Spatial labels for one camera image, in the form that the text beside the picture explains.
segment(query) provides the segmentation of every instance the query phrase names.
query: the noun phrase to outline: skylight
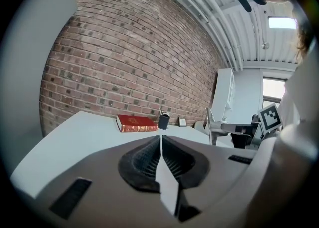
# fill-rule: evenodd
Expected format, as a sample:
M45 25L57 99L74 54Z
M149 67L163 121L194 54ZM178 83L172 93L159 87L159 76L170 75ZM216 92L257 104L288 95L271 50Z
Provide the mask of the skylight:
M269 28L296 29L296 20L293 18L268 17Z

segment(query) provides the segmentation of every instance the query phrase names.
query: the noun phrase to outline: ceiling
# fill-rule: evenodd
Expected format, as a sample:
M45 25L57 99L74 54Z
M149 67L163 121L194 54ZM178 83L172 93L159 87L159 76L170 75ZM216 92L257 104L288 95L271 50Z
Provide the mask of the ceiling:
M177 0L201 22L227 66L294 71L297 33L268 27L269 16L292 17L290 3L265 6L250 2L247 13L237 0ZM263 42L269 48L262 49Z

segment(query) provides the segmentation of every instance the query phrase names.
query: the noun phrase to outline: white wall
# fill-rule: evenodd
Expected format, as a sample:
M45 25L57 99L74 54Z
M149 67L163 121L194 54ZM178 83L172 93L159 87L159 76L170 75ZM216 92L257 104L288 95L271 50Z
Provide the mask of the white wall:
M11 173L42 139L39 96L43 70L76 0L24 0L0 48L0 150Z
M229 123L251 123L263 101L263 72L260 69L244 69L234 73L235 97Z

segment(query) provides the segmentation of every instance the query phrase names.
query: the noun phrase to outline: white table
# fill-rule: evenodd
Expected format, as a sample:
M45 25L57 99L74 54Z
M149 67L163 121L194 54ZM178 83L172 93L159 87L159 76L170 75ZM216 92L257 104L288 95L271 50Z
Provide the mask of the white table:
M166 131L121 133L115 119L81 111L41 140L19 163L11 181L35 198L52 179L86 156L155 135L177 136L209 144L207 135L191 127L169 126ZM217 146L228 147L223 143Z

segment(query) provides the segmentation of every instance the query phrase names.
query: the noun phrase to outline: book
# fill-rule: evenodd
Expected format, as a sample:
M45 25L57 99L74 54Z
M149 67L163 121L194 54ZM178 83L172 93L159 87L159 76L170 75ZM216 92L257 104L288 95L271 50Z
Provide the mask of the book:
M158 126L147 117L119 114L116 123L121 132L146 132L158 129Z

